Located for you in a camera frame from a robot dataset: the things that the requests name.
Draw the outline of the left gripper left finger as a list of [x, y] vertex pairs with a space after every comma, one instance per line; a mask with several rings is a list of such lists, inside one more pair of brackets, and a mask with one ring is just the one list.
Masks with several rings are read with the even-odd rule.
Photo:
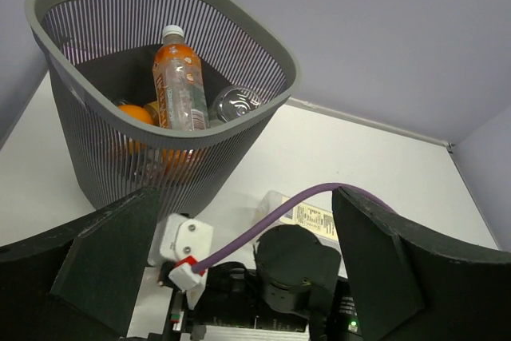
[[143, 188], [1, 248], [3, 340], [120, 340], [147, 265], [159, 194]]

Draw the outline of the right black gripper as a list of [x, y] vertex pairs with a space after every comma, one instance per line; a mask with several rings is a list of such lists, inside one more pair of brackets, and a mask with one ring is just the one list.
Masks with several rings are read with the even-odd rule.
[[210, 268], [197, 303], [174, 290], [165, 316], [164, 330], [150, 340], [204, 340], [210, 327], [256, 327], [255, 275], [242, 263], [223, 263]]

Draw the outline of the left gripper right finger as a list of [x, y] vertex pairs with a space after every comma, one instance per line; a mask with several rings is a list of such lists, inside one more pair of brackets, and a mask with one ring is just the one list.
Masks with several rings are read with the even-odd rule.
[[348, 189], [332, 209], [365, 340], [508, 340], [510, 254], [441, 234]]

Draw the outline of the large clear beige-label bottle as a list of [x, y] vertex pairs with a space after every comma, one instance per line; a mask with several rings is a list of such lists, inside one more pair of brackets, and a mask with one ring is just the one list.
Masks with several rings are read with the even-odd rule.
[[[289, 200], [289, 196], [276, 191], [269, 191], [255, 210], [252, 223], [257, 224], [287, 200]], [[340, 251], [334, 217], [330, 211], [302, 202], [284, 213], [278, 220], [270, 224], [267, 229], [283, 224], [299, 225], [312, 232], [323, 245]]]

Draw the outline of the clear jar silver lid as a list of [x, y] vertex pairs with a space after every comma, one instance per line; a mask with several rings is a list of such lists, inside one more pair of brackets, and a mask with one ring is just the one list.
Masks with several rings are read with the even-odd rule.
[[258, 109], [263, 101], [258, 93], [243, 87], [229, 86], [223, 89], [209, 107], [209, 127], [213, 128]]

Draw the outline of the orange juice bottle white cap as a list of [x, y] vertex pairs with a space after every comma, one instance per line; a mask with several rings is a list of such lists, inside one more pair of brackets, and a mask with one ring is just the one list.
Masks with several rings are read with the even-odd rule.
[[159, 126], [184, 132], [209, 127], [199, 56], [176, 25], [162, 30], [162, 47], [153, 62]]

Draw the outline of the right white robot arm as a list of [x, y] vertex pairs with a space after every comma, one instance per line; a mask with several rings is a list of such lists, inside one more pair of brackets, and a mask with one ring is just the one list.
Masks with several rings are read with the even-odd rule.
[[255, 268], [228, 261], [204, 273], [197, 305], [172, 292], [161, 334], [151, 340], [203, 340], [210, 327], [266, 331], [273, 339], [360, 340], [350, 286], [339, 276], [341, 255], [298, 225], [269, 229], [253, 248]]

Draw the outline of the grey mesh waste bin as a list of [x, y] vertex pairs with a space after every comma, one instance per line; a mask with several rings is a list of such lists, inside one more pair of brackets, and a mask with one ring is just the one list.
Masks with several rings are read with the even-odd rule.
[[[291, 54], [231, 0], [26, 0], [25, 12], [77, 182], [95, 208], [153, 186], [162, 216], [201, 212], [298, 85]], [[254, 89], [263, 104], [194, 133], [121, 112], [116, 100], [142, 90], [135, 70], [168, 24], [182, 26], [211, 83]]]

